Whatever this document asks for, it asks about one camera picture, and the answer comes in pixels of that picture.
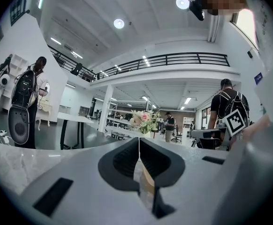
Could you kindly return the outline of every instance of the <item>flower bouquet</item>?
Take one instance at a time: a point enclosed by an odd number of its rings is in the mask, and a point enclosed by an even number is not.
[[[132,127],[139,129],[143,134],[150,134],[151,130],[157,130],[159,111],[154,114],[152,111],[131,111],[133,112],[133,117],[130,119]]]

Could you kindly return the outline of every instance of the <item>gray floor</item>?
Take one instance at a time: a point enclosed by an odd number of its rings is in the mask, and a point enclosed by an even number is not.
[[[60,150],[61,129],[63,120],[57,120],[57,124],[50,124],[47,126],[47,122],[42,122],[40,131],[38,131],[38,122],[35,124],[35,145],[37,149],[45,150]],[[0,130],[8,130],[8,114],[7,112],[0,112]],[[84,124],[84,147],[97,147],[107,143],[114,142],[115,139],[104,136],[103,133],[98,132],[94,127]],[[73,146],[77,143],[77,122],[68,121],[67,130],[65,134],[64,143],[68,146]],[[14,146],[14,143],[10,139],[10,145]]]

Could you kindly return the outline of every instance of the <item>black backpack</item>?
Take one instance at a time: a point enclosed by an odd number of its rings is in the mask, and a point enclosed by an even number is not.
[[[228,116],[235,110],[239,110],[246,127],[249,126],[249,106],[243,100],[243,94],[237,91],[237,94],[234,97],[230,97],[226,92],[221,92],[220,96],[227,100],[225,105],[224,117]]]

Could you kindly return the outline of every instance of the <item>blue sign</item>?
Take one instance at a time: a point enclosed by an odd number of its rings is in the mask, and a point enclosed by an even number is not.
[[[256,75],[256,76],[254,77],[254,80],[255,80],[256,85],[258,85],[258,83],[262,80],[262,78],[263,78],[262,73],[259,73],[258,75]]]

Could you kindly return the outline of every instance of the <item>vase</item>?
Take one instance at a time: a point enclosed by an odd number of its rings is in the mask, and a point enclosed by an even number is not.
[[[143,133],[143,137],[151,138],[151,132]]]

